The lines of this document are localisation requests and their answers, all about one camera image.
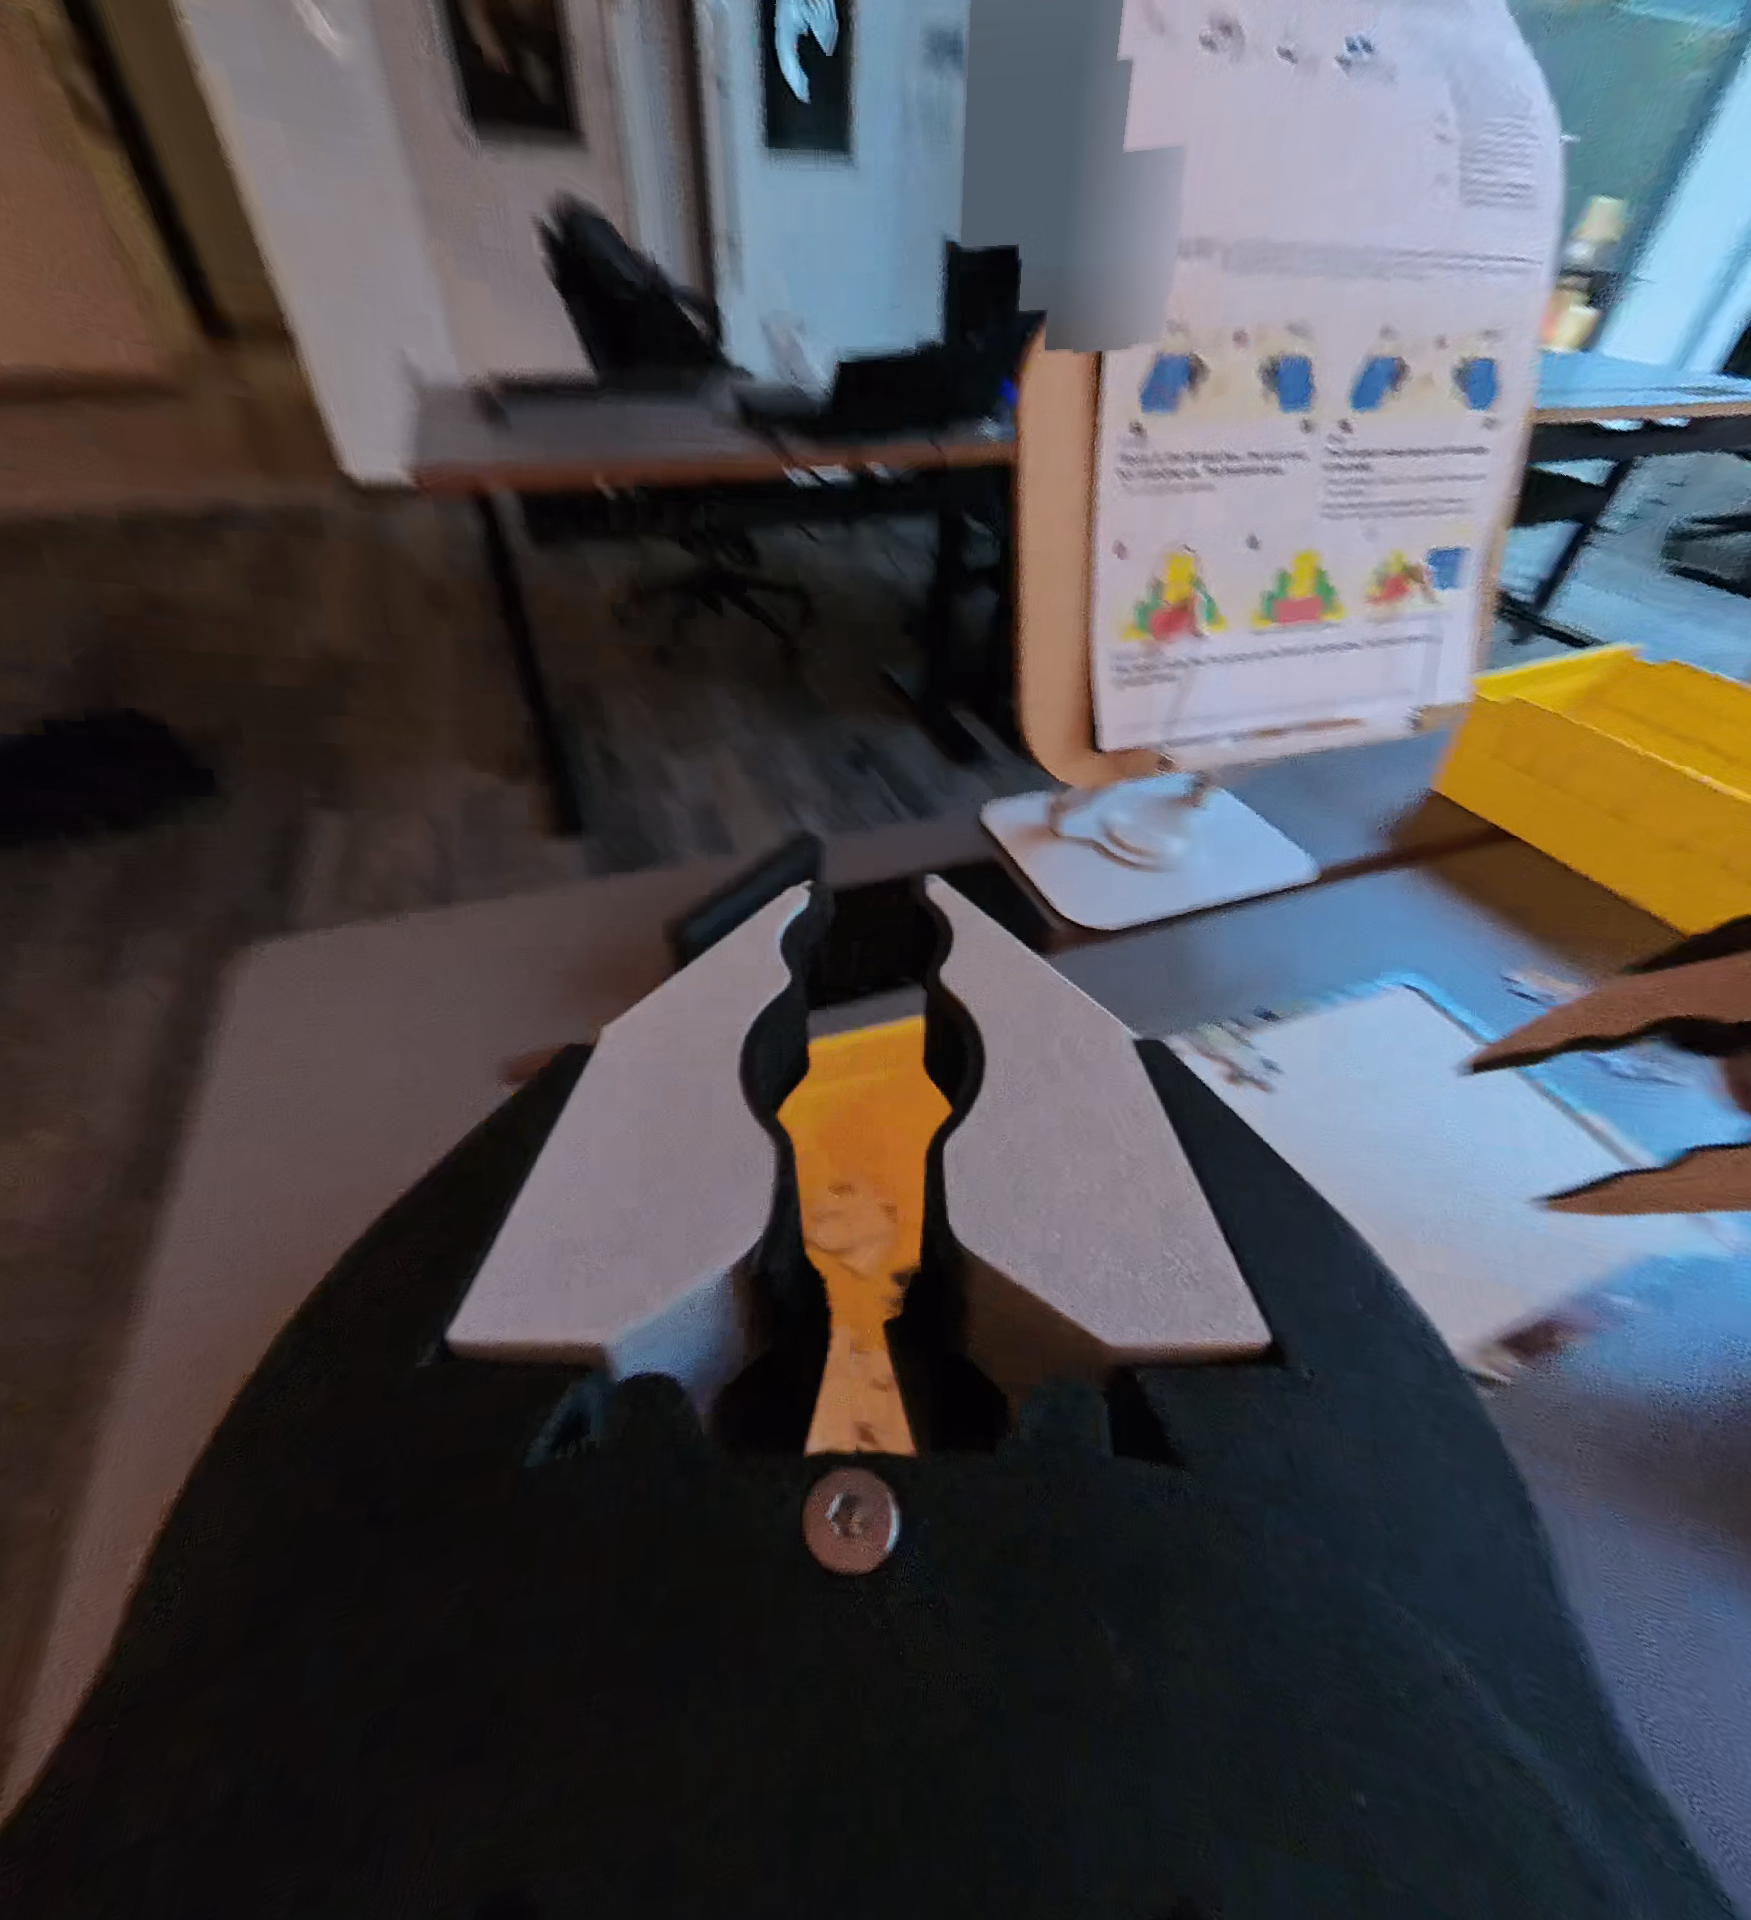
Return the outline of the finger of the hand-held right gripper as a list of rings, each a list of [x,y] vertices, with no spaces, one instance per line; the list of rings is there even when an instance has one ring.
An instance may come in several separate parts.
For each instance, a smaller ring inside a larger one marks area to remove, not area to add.
[[[1615,1173],[1540,1203],[1565,1214],[1751,1213],[1751,1142],[1694,1148],[1667,1163]]]
[[[1467,1070],[1528,1067],[1643,1040],[1667,1040],[1709,1060],[1751,1045],[1751,947],[1618,973],[1477,1047]]]

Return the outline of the puzzle frame board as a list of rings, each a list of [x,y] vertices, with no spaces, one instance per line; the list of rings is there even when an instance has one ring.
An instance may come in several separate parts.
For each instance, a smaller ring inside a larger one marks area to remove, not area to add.
[[[1747,1249],[1726,1214],[1561,1214],[1542,1199],[1648,1156],[1528,1070],[1470,1072],[1483,1030],[1424,979],[1204,1020],[1177,1055],[1393,1268],[1477,1381],[1679,1263]]]

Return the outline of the grey desk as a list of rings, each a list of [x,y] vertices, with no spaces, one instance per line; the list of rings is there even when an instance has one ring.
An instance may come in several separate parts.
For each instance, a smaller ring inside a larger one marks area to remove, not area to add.
[[[1319,886],[1420,868],[1477,851],[1503,831],[1433,787],[1450,751],[1439,732],[1331,750],[1264,766],[1231,788],[1319,866]],[[1105,946],[1117,930],[1068,923],[1032,884],[1014,878],[975,808],[890,830],[846,831],[823,849],[830,893],[826,953],[877,956],[910,979],[928,956],[928,923],[918,903],[924,875],[950,878],[1029,947],[1053,953]]]
[[[1672,940],[1535,849],[1426,803],[1386,851],[1059,970],[1144,1033],[1378,976],[1483,1033]],[[503,1099],[503,1060],[586,1040],[665,969],[665,923],[727,862],[249,947],[223,989],[140,1315],[98,1425],[44,1653],[0,1782],[10,1812],[76,1710],[191,1453],[316,1281]],[[1666,1791],[1751,1915],[1751,1219],[1727,1257],[1623,1287],[1595,1337],[1491,1410],[1568,1596]]]

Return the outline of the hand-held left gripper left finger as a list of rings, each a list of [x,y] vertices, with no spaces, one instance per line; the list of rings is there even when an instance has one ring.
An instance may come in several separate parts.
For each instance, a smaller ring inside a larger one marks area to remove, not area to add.
[[[455,1356],[742,1369],[798,1246],[782,1108],[806,1075],[812,879],[610,1020],[447,1327]]]

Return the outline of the dark wall poster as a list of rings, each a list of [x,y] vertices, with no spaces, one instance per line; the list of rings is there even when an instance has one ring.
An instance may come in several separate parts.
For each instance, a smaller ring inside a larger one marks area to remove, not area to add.
[[[478,138],[579,142],[563,2],[439,2],[438,10],[462,120]]]
[[[759,2],[766,154],[852,149],[852,2]]]

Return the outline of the printed instruction sheet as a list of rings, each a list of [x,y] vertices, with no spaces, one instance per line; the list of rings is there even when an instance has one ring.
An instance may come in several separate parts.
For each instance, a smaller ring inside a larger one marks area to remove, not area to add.
[[[1281,751],[1467,695],[1564,220],[1510,2],[1129,2],[1181,138],[1164,320],[1102,355],[1102,751]]]

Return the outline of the black power adapter box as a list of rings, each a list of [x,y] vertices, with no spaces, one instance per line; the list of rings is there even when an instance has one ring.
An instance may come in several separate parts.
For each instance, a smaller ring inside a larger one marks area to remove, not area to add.
[[[684,970],[786,888],[812,886],[820,875],[823,840],[815,831],[783,837],[668,923],[671,969]]]

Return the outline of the yellow plastic bin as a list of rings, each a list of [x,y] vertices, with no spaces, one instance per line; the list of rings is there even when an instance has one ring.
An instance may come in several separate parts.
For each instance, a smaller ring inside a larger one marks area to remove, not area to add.
[[[793,1145],[802,1236],[820,1186],[872,1186],[900,1214],[910,1271],[924,1243],[928,1148],[950,1115],[924,1047],[926,1023],[918,1014],[812,1040],[806,1075],[778,1111]]]
[[[1751,685],[1632,648],[1483,673],[1433,788],[1677,930],[1751,913]]]

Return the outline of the wood-edged office desk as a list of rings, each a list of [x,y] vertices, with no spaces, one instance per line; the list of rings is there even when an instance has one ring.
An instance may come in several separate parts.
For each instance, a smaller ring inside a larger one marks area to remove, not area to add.
[[[872,520],[931,523],[931,567],[910,634],[913,671],[886,685],[953,763],[987,751],[957,607],[977,575],[964,527],[1007,530],[1014,439],[1007,412],[900,435],[815,438],[751,419],[766,396],[739,374],[694,395],[631,391],[574,381],[425,388],[415,402],[408,486],[466,500],[508,675],[526,715],[540,801],[553,831],[586,831],[583,787],[546,655],[529,609],[518,536],[557,551],[587,538],[665,538],[688,557],[671,580],[634,582],[619,607],[663,601],[673,651],[701,609],[739,609],[796,668],[815,625],[812,591],[775,580],[754,543],[765,530],[815,530]]]
[[[1498,591],[1494,619],[1513,638],[1596,648],[1552,615],[1554,597],[1636,469],[1704,450],[1751,463],[1751,378],[1545,351],[1513,526],[1564,527],[1565,538],[1528,592]],[[1679,520],[1660,557],[1677,580],[1751,600],[1751,511]]]

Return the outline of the black office chair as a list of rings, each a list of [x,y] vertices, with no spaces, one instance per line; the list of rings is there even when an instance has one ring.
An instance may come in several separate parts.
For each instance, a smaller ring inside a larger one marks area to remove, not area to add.
[[[619,226],[583,198],[557,198],[538,223],[540,256],[596,381],[637,396],[724,396],[735,372],[722,348],[718,311],[681,286]],[[812,621],[812,592],[761,565],[742,517],[722,507],[705,483],[637,483],[627,526],[673,543],[677,570],[631,580],[617,615],[665,607],[668,655],[700,615],[742,614],[796,658],[798,634]]]

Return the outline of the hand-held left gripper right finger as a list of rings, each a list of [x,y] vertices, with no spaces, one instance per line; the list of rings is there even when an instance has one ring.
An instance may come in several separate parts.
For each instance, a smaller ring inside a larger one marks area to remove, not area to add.
[[[1190,1365],[1258,1356],[1271,1331],[1136,1035],[926,878],[934,989],[977,1080],[955,1092],[940,1210],[964,1344],[980,1365]]]

